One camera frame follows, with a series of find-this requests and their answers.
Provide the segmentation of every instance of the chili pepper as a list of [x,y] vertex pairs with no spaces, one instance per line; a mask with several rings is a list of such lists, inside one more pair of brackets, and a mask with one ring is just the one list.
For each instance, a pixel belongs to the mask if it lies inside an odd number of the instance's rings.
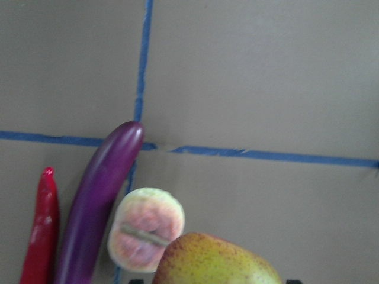
[[48,284],[53,280],[59,236],[59,204],[54,169],[43,170],[20,284]]
[[76,191],[54,284],[90,284],[113,203],[142,147],[138,122],[117,127],[92,156]]

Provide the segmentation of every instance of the horizontal blue tape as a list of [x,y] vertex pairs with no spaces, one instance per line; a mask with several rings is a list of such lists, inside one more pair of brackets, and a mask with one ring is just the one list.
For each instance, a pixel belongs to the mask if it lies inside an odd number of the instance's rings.
[[[104,139],[100,138],[86,138],[75,136],[47,136],[36,133],[24,133],[14,131],[0,131],[0,139],[18,140],[29,142],[53,143],[53,144],[68,144],[77,146],[90,146],[99,147]],[[143,143],[142,150],[150,151],[156,150],[157,147],[154,143]]]
[[[0,139],[19,140],[40,143],[55,143],[69,144],[77,146],[98,147],[104,141],[100,138],[85,138],[75,136],[47,136],[43,134],[24,133],[14,131],[0,131]],[[155,143],[143,143],[142,150],[151,151],[157,150],[158,146]],[[379,160],[370,159],[355,159],[344,157],[317,156],[306,154],[291,154],[268,151],[256,151],[245,149],[228,149],[200,146],[182,146],[170,150],[171,153],[179,154],[196,154],[204,156],[221,156],[221,157],[240,157],[247,159],[275,160],[283,162],[298,162],[298,163],[315,163],[315,164],[334,164],[339,166],[353,167],[373,167],[379,168]]]

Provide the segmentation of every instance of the eggplant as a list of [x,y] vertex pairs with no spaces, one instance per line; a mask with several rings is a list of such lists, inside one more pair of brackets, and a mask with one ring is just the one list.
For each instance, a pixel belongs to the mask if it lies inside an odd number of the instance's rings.
[[54,284],[91,283],[109,215],[142,147],[143,136],[139,122],[126,122],[96,150],[70,209]]

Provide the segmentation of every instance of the red pepper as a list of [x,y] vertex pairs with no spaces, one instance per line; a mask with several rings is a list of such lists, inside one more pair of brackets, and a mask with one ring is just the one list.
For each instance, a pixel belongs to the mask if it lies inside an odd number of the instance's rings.
[[36,210],[20,284],[48,284],[53,280],[59,236],[59,204],[54,169],[44,169],[37,191]]

